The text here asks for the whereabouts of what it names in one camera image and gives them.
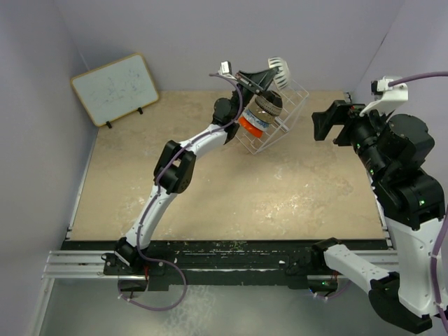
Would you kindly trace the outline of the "white bowl orange rim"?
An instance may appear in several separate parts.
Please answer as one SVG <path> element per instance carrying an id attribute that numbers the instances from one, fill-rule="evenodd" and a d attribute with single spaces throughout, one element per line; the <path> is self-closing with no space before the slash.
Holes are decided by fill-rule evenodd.
<path id="1" fill-rule="evenodd" d="M 287 62 L 281 57 L 270 57 L 268 59 L 268 66 L 270 69 L 277 70 L 277 73 L 274 76 L 274 84 L 276 88 L 278 90 L 287 88 L 291 81 L 291 72 Z"/>

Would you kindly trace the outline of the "beige bowl dark rim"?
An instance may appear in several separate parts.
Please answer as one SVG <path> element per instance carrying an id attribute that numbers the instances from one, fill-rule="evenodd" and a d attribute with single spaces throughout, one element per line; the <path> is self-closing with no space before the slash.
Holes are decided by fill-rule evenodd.
<path id="1" fill-rule="evenodd" d="M 267 90 L 255 98 L 255 103 L 266 113 L 277 117 L 283 110 L 281 95 L 273 90 Z"/>

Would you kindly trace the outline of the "black glossy bowl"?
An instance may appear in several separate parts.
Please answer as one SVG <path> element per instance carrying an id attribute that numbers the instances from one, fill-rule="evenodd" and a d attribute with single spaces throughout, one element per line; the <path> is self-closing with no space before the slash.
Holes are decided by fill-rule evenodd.
<path id="1" fill-rule="evenodd" d="M 257 105 L 255 102 L 249 105 L 248 110 L 259 120 L 266 124 L 272 124 L 276 118 L 275 115 L 272 115 L 259 105 Z"/>

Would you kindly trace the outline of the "blue floral ceramic bowl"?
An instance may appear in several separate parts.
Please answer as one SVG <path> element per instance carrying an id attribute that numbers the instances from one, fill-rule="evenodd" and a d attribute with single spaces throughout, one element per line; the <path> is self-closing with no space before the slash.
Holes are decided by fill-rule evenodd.
<path id="1" fill-rule="evenodd" d="M 269 124 L 258 117 L 256 117 L 249 109 L 246 109 L 241 115 L 249 124 L 265 132 L 269 128 Z"/>

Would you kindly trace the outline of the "orange plastic bowl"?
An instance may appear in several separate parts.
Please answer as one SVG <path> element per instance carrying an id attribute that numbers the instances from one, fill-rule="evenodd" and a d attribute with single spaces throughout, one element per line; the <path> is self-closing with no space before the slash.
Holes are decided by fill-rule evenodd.
<path id="1" fill-rule="evenodd" d="M 239 118 L 239 124 L 255 138 L 260 138 L 263 135 L 263 131 L 253 126 L 245 117 Z"/>

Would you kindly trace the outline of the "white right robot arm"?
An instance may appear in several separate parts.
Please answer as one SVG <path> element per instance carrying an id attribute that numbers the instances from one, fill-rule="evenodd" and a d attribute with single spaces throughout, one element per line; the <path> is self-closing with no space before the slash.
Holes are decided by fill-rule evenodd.
<path id="1" fill-rule="evenodd" d="M 342 128 L 334 142 L 352 147 L 366 168 L 398 254 L 398 270 L 392 272 L 329 238 L 312 246 L 312 268 L 344 275 L 367 294 L 381 319 L 408 332 L 431 329 L 433 317 L 446 321 L 440 249 L 447 212 L 442 186 L 422 167 L 435 145 L 426 123 L 394 112 L 366 114 L 362 105 L 342 100 L 311 118 L 317 141 L 332 127 Z"/>

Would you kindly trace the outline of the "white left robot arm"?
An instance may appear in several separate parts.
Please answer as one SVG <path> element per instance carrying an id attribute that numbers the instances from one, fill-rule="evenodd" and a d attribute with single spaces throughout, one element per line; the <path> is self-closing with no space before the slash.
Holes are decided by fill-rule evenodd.
<path id="1" fill-rule="evenodd" d="M 234 86 L 231 98 L 215 101 L 211 124 L 205 130 L 180 143 L 166 143 L 154 169 L 154 185 L 148 201 L 135 224 L 115 245 L 119 265 L 128 274 L 137 274 L 143 269 L 143 250 L 149 246 L 167 207 L 190 185 L 196 161 L 231 141 L 240 127 L 260 137 L 282 112 L 279 92 L 291 77 L 284 66 L 217 76 Z"/>

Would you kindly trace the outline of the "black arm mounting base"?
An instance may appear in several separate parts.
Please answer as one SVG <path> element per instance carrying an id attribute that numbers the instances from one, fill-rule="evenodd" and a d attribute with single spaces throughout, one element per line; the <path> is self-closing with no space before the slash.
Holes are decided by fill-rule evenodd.
<path id="1" fill-rule="evenodd" d="M 102 251 L 104 276 L 118 277 L 125 289 L 152 291 L 171 285 L 310 286 L 332 290 L 335 273 L 312 262 L 314 240 L 154 241 L 148 260 L 129 268 L 115 255 L 114 241 L 66 241 L 62 251 Z"/>

